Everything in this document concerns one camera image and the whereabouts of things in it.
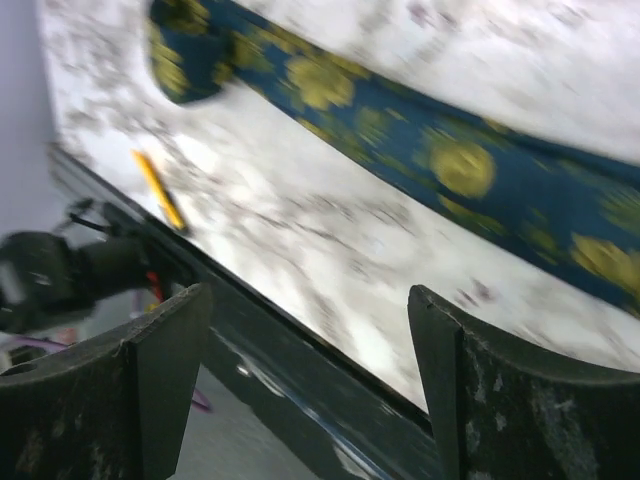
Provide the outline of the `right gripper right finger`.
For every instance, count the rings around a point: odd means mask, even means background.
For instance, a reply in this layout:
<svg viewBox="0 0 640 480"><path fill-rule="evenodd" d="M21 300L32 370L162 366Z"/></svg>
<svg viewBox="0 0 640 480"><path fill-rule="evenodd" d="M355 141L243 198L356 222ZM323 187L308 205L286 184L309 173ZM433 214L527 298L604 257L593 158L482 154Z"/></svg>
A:
<svg viewBox="0 0 640 480"><path fill-rule="evenodd" d="M638 374L539 347L421 285L407 309L445 478L638 478Z"/></svg>

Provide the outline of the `blue yellow floral tie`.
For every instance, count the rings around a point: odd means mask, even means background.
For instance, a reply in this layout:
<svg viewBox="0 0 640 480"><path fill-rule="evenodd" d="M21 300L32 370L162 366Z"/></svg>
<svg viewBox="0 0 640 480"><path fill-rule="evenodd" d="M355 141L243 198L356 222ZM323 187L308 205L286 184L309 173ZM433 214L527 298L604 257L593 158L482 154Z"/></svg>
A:
<svg viewBox="0 0 640 480"><path fill-rule="evenodd" d="M639 310L639 171L518 134L388 80L232 1L154 1L175 104L232 77L381 180L542 270Z"/></svg>

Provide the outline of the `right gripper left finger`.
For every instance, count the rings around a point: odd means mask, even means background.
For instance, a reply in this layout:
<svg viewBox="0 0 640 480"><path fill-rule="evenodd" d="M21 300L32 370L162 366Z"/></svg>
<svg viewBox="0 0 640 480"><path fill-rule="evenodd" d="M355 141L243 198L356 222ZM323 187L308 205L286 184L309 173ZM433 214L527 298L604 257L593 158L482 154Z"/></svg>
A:
<svg viewBox="0 0 640 480"><path fill-rule="evenodd" d="M192 285L149 313L1 376L4 479L167 479L213 301Z"/></svg>

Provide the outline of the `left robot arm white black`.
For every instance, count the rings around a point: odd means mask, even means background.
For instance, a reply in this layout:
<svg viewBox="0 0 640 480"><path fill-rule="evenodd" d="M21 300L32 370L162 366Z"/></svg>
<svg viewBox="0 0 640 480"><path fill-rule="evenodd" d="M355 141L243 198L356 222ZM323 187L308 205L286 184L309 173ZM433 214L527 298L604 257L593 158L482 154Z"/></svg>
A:
<svg viewBox="0 0 640 480"><path fill-rule="evenodd" d="M101 300L149 289L164 301L189 271L141 222L111 203L100 224L83 217L94 201L72 205L62 229L86 227L103 239L73 246L56 232L18 231L1 239L1 330L24 334L77 321Z"/></svg>

